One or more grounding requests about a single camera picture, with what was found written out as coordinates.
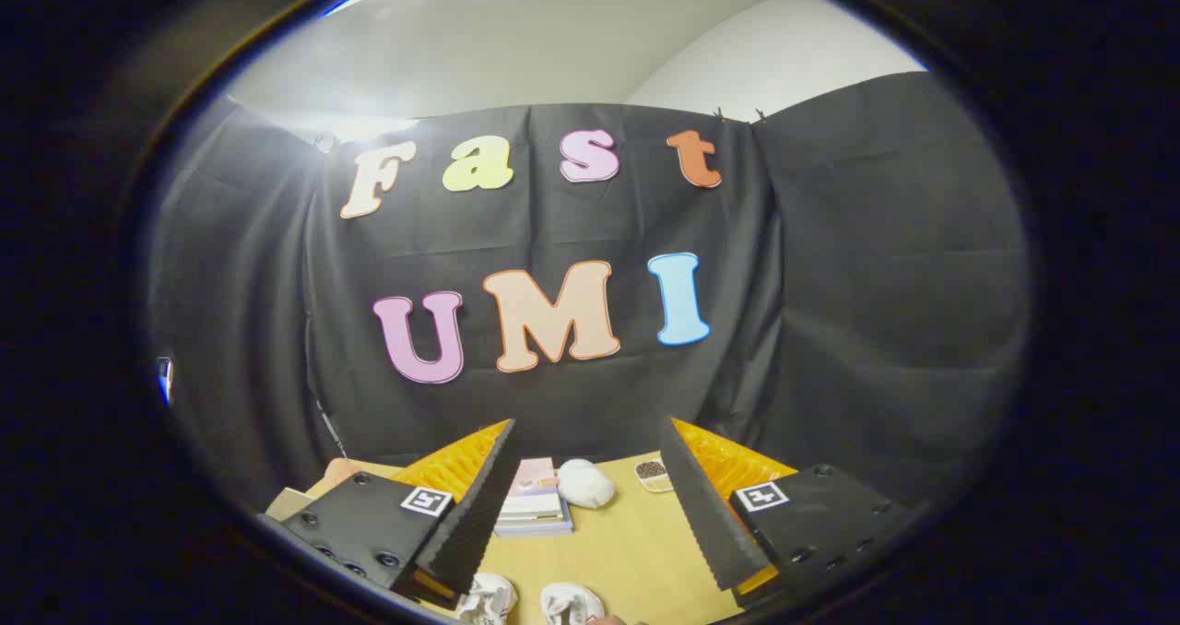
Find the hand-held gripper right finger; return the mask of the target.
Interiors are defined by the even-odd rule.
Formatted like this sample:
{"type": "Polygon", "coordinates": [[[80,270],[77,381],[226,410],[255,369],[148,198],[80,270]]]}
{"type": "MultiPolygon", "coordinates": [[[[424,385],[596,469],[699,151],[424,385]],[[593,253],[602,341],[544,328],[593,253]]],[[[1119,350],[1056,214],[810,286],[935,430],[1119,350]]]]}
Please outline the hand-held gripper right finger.
{"type": "Polygon", "coordinates": [[[741,608],[821,596],[893,550],[914,511],[832,466],[794,469],[666,417],[660,455],[716,586],[741,608]]]}

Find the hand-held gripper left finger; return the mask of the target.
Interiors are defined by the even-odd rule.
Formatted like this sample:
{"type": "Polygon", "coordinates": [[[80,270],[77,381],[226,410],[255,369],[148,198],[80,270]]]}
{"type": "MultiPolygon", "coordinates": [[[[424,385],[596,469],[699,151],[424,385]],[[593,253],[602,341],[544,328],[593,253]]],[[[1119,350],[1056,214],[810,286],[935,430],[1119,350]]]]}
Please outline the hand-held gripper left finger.
{"type": "Polygon", "coordinates": [[[514,419],[380,476],[355,471],[268,529],[373,596],[454,608],[489,548],[519,466],[514,419]]]}

